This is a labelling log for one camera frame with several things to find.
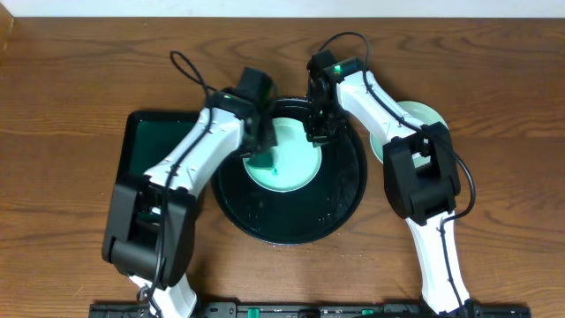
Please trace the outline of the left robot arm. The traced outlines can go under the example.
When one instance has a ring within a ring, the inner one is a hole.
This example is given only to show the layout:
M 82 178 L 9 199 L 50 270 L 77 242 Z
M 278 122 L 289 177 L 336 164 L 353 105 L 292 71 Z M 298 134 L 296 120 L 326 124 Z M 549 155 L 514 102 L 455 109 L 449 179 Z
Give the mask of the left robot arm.
M 137 286 L 133 306 L 116 317 L 190 317 L 197 296 L 186 277 L 192 260 L 198 200 L 229 156 L 275 145 L 268 92 L 224 89 L 205 100 L 195 126 L 160 162 L 117 176 L 102 258 Z

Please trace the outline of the green sponge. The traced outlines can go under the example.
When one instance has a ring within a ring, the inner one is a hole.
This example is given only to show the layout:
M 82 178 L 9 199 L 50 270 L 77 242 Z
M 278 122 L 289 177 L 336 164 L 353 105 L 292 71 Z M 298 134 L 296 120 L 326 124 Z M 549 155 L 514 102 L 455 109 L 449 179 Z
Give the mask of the green sponge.
M 245 164 L 253 169 L 272 170 L 275 167 L 275 155 L 272 150 L 251 156 Z

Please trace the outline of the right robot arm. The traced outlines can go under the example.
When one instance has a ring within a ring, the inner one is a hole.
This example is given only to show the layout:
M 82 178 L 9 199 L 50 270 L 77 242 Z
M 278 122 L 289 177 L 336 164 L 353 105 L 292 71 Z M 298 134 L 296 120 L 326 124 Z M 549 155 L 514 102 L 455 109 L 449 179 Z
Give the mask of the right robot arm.
M 406 221 L 422 273 L 422 297 L 436 314 L 462 314 L 467 292 L 456 253 L 453 221 L 461 192 L 448 128 L 413 117 L 353 57 L 337 61 L 329 51 L 313 55 L 305 120 L 306 138 L 320 145 L 343 133 L 356 118 L 380 143 L 384 190 Z

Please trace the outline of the green plate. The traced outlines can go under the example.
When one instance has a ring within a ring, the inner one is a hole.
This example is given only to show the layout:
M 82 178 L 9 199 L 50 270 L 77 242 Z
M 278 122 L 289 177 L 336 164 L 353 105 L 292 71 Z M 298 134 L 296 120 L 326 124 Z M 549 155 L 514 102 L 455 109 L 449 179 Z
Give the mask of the green plate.
M 253 169 L 245 164 L 249 177 L 259 186 L 278 193 L 295 191 L 310 183 L 318 173 L 321 148 L 306 139 L 303 123 L 289 117 L 273 120 L 277 145 L 270 150 L 275 155 L 272 170 Z
M 441 122 L 443 125 L 448 126 L 444 118 L 433 108 L 421 103 L 414 101 L 402 101 L 398 102 L 398 105 L 406 110 L 411 116 L 419 119 L 426 125 L 431 125 L 436 122 Z M 370 135 L 370 145 L 373 154 L 382 163 L 383 151 L 382 143 L 374 135 Z

